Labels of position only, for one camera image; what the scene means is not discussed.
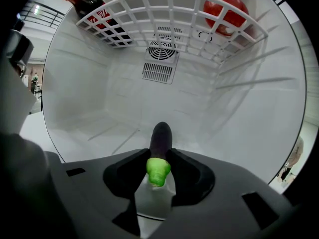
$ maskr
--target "railing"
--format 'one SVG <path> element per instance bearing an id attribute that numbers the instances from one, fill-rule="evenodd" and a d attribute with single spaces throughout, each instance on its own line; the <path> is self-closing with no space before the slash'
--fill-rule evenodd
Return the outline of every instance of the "railing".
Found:
<path id="1" fill-rule="evenodd" d="M 20 12 L 21 19 L 57 29 L 64 14 L 42 3 L 29 1 Z"/>

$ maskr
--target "soy sauce bottle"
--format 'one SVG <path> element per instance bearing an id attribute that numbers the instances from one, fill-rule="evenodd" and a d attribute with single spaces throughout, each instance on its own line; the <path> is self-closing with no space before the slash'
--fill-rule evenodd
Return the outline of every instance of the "soy sauce bottle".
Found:
<path id="1" fill-rule="evenodd" d="M 69 1 L 73 4 L 76 13 L 78 14 L 78 16 L 80 18 L 85 17 L 87 14 L 89 14 L 90 12 L 94 11 L 96 8 L 104 5 L 105 3 L 103 2 L 103 0 L 66 0 Z M 100 10 L 98 12 L 96 12 L 96 14 L 98 14 L 101 18 L 106 18 L 108 16 L 110 16 L 107 11 L 105 9 Z M 88 20 L 91 21 L 92 23 L 97 22 L 97 18 L 95 18 L 94 16 L 90 16 L 88 17 Z M 114 19 L 109 19 L 106 21 L 110 26 L 113 25 L 117 25 L 118 23 L 114 20 Z M 104 29 L 106 28 L 105 25 L 103 24 L 97 24 L 96 25 L 99 29 Z M 125 32 L 121 27 L 117 27 L 114 29 L 116 32 L 118 33 L 122 33 Z M 106 31 L 106 34 L 108 35 L 112 35 L 113 32 L 110 30 Z M 130 37 L 128 35 L 122 35 L 123 39 L 130 39 Z"/>

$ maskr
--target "wire basket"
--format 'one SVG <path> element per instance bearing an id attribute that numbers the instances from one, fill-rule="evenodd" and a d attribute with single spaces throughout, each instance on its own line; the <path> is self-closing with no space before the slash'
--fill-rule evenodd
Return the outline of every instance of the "wire basket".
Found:
<path id="1" fill-rule="evenodd" d="M 159 48 L 164 52 L 175 50 L 218 64 L 268 36 L 252 17 L 222 0 L 207 0 L 223 6 L 219 16 L 203 12 L 205 1 L 113 0 L 76 25 L 113 48 L 137 46 Z M 225 21 L 229 10 L 246 21 L 240 27 Z M 209 27 L 205 18 L 215 21 L 213 27 Z M 221 24 L 231 36 L 216 32 Z"/>

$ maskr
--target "red tomato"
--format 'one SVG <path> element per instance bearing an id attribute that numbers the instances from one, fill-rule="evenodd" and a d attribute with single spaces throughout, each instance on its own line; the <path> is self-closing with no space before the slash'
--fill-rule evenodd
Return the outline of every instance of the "red tomato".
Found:
<path id="1" fill-rule="evenodd" d="M 242 10 L 244 13 L 249 15 L 247 7 L 245 6 L 245 4 L 241 0 L 223 0 L 223 1 L 230 3 L 231 5 L 237 7 L 238 9 Z M 219 4 L 216 4 L 216 3 L 210 2 L 210 1 L 205 1 L 204 12 L 206 12 L 206 13 L 212 14 L 214 16 L 219 16 L 222 9 L 223 9 L 223 6 L 221 6 Z M 206 18 L 205 20 L 210 27 L 213 27 L 213 25 L 215 24 L 214 20 L 211 20 L 209 18 Z M 233 12 L 232 10 L 229 10 L 226 13 L 224 20 L 233 24 L 236 27 L 240 27 L 246 21 L 245 18 L 243 18 L 239 14 Z M 216 32 L 218 32 L 222 35 L 225 35 L 225 36 L 231 36 L 232 33 L 228 33 L 226 30 L 227 28 L 228 28 L 227 26 L 224 26 L 221 24 L 218 26 Z"/>

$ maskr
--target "circular fan grille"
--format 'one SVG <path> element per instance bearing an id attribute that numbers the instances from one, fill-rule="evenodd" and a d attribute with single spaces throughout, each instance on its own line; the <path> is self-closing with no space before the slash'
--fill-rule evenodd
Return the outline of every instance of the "circular fan grille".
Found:
<path id="1" fill-rule="evenodd" d="M 170 38 L 168 37 L 160 37 L 160 39 L 164 39 L 164 40 L 170 40 Z M 167 43 L 167 42 L 160 42 L 161 45 L 163 47 L 172 47 L 171 43 Z M 158 45 L 159 43 L 157 41 L 152 41 L 151 45 Z M 169 49 L 163 49 L 163 48 L 154 48 L 154 47 L 150 47 L 149 48 L 149 53 L 151 55 L 151 57 L 153 57 L 154 59 L 157 60 L 164 60 L 167 58 L 170 58 L 172 55 L 174 55 L 175 51 L 174 50 L 169 50 Z"/>

